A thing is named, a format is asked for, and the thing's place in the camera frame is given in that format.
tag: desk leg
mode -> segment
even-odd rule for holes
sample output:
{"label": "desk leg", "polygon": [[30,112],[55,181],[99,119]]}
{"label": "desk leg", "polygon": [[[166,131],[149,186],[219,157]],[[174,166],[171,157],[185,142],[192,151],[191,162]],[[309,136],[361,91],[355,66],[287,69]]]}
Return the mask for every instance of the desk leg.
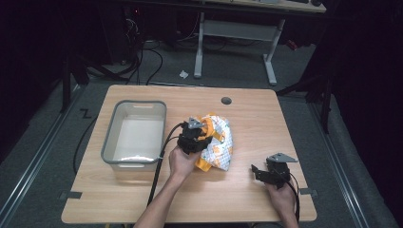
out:
{"label": "desk leg", "polygon": [[266,66],[267,77],[269,78],[269,84],[275,86],[277,84],[275,71],[272,66],[272,58],[276,50],[276,46],[278,44],[279,36],[281,35],[282,28],[284,27],[285,20],[282,19],[278,23],[278,27],[274,34],[272,46],[270,47],[270,51],[268,54],[263,55],[264,65]]}
{"label": "desk leg", "polygon": [[196,53],[196,64],[195,64],[195,78],[200,78],[202,76],[202,37],[204,33],[204,12],[201,12],[201,21],[199,25],[199,46],[198,52]]}

